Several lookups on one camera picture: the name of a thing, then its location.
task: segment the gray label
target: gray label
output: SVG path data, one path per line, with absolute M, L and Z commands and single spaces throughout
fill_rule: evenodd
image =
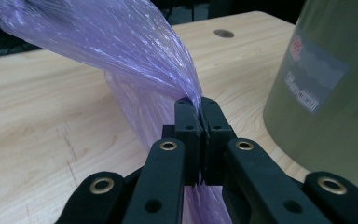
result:
M 316 112 L 327 100 L 348 66 L 321 49 L 296 28 L 282 62 L 289 90 L 310 112 Z

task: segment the wooden table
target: wooden table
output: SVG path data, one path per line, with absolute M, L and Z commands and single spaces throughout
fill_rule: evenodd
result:
M 308 171 L 276 146 L 262 117 L 294 26 L 252 12 L 174 29 L 204 95 L 221 105 L 237 135 L 302 180 Z M 216 29 L 235 36 L 219 37 Z M 47 50 L 0 58 L 0 223 L 53 223 L 84 178 L 128 175 L 145 158 L 103 71 Z

